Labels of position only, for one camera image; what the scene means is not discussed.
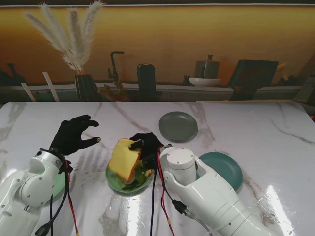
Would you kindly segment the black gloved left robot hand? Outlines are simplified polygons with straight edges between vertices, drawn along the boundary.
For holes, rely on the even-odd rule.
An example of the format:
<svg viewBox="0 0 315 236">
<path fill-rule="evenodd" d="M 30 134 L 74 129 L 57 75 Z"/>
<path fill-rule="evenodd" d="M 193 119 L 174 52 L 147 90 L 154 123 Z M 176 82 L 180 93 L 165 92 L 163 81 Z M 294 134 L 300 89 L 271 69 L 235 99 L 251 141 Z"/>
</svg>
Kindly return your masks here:
<svg viewBox="0 0 315 236">
<path fill-rule="evenodd" d="M 54 136 L 49 150 L 64 156 L 69 156 L 78 150 L 93 146 L 100 142 L 100 137 L 92 137 L 82 140 L 81 136 L 89 127 L 98 126 L 99 123 L 92 120 L 89 115 L 82 115 L 72 118 L 71 120 L 64 120 Z"/>
</svg>

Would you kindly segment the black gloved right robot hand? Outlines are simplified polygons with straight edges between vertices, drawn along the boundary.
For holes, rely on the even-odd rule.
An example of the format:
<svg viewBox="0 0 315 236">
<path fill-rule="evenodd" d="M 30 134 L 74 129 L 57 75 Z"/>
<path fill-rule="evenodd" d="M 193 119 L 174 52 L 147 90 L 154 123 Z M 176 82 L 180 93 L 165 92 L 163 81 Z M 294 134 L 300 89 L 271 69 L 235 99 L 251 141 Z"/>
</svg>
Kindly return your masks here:
<svg viewBox="0 0 315 236">
<path fill-rule="evenodd" d="M 129 145 L 129 150 L 141 150 L 140 160 L 143 165 L 155 165 L 159 150 L 164 146 L 157 136 L 150 133 L 137 133 L 130 138 L 134 141 Z"/>
</svg>

